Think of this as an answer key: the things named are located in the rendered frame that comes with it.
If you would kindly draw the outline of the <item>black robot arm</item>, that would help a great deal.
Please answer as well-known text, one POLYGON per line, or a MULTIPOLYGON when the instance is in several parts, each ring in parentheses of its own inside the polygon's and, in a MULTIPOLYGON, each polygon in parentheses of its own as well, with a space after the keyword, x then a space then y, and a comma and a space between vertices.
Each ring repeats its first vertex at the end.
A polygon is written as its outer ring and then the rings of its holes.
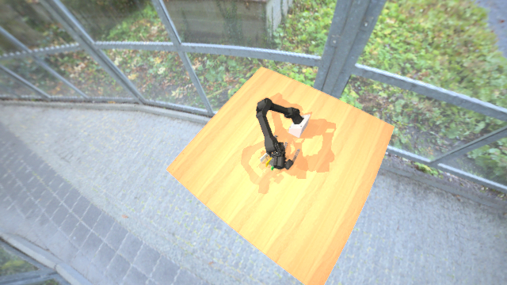
POLYGON ((261 126, 261 130, 265 137, 265 149, 268 152, 269 156, 272 158, 269 164, 275 169, 284 169, 284 160, 285 160, 285 147, 284 142, 278 142, 277 138, 273 136, 272 130, 269 126, 269 122, 267 119, 267 112, 272 110, 274 112, 283 113, 285 118, 291 119, 293 124, 300 124, 304 118, 300 115, 300 110, 298 108, 285 108, 281 105, 274 104, 272 100, 269 98, 265 98, 262 101, 257 103, 256 107, 256 117, 261 126), (274 152, 275 153, 272 153, 274 152))

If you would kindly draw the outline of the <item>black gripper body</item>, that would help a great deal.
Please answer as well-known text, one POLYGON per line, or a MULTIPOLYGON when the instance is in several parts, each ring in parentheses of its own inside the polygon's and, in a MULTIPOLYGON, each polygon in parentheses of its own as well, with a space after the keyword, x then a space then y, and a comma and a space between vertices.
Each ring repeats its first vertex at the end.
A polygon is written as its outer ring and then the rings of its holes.
MULTIPOLYGON (((285 156, 286 156, 286 155, 284 155, 284 157, 285 157, 285 156)), ((287 158, 285 157, 285 160, 286 160, 286 159, 287 159, 287 158)), ((292 161, 291 159, 289 159, 288 161, 285 161, 285 160, 284 160, 284 168, 285 168, 286 170, 289 170, 289 169, 292 167, 292 165, 293 165, 293 161, 292 161)))

